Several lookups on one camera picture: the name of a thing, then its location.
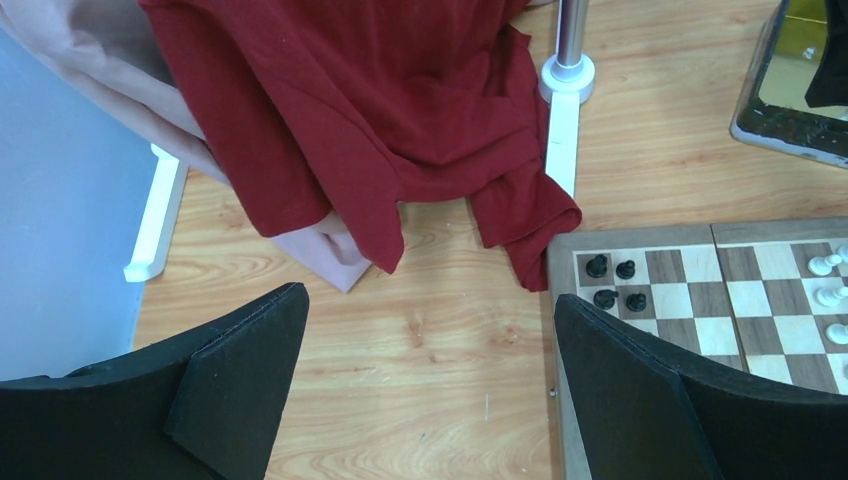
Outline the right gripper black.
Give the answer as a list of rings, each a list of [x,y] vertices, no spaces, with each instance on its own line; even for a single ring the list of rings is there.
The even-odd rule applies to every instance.
[[[847,105],[847,0],[824,2],[827,35],[819,67],[806,91],[808,107]]]

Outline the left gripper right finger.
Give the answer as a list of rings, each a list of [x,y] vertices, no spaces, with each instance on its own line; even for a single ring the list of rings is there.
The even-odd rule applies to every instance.
[[[847,399],[743,372],[573,294],[554,324],[596,479],[843,479]]]

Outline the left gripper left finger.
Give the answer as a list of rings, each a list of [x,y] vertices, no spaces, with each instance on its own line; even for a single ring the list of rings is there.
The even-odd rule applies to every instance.
[[[309,311],[285,284],[173,337],[78,369],[73,479],[261,479]]]

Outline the yellow metal tin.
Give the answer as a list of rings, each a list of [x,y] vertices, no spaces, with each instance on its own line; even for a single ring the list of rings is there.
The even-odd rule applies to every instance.
[[[808,107],[827,35],[825,1],[781,1],[761,29],[730,124],[738,141],[847,167],[847,105]]]

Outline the white pawn chess piece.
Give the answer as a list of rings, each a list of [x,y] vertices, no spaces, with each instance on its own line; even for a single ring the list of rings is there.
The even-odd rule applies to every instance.
[[[836,307],[848,297],[848,287],[822,287],[815,290],[815,302],[824,307]]]
[[[838,254],[815,256],[807,262],[807,269],[814,276],[828,276],[842,261],[842,256]]]
[[[827,339],[837,345],[848,344],[848,326],[846,324],[834,323],[825,329]]]

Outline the black chess pieces row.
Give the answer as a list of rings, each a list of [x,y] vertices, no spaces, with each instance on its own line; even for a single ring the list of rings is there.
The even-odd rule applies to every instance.
[[[645,253],[637,250],[604,252],[607,273],[603,277],[592,277],[587,273],[587,265],[597,256],[596,252],[577,256],[579,295],[592,304],[596,292],[616,291],[619,296],[608,309],[613,316],[621,319],[651,317],[654,305]]]

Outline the wooden chess board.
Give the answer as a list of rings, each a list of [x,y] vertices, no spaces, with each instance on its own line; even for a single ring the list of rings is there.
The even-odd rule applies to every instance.
[[[847,298],[836,307],[813,298],[818,288],[847,286],[847,263],[828,276],[807,269],[811,258],[834,254],[843,244],[843,217],[564,234],[548,250],[550,288],[554,308],[563,294],[583,299],[578,255],[599,253],[587,273],[603,277],[604,252],[642,251],[654,314],[647,319],[613,316],[608,309],[619,294],[612,290],[595,293],[596,308],[734,369],[847,399],[847,345],[825,335],[831,324],[847,325]],[[588,467],[555,324],[554,339],[563,475],[596,479]]]

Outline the white rack base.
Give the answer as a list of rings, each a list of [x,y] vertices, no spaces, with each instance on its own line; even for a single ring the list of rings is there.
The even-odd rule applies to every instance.
[[[582,54],[574,66],[550,57],[540,71],[539,90],[549,104],[545,173],[575,196],[580,109],[591,96],[595,64]]]

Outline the metal rack pole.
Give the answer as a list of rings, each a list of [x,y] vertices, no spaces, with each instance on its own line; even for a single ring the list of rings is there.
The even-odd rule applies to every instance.
[[[588,8],[589,0],[559,1],[556,57],[562,67],[576,67],[582,59]]]

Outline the red t-shirt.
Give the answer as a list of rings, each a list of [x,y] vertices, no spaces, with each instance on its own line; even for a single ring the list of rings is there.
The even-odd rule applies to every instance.
[[[469,201],[519,284],[581,211],[544,171],[548,106],[523,1],[144,1],[165,62],[255,229],[336,215],[385,272],[400,204]]]

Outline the pink garment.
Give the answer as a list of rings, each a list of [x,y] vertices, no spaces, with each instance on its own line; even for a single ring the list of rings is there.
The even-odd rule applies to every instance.
[[[119,122],[202,173],[229,182],[136,2],[4,1],[1,28]]]

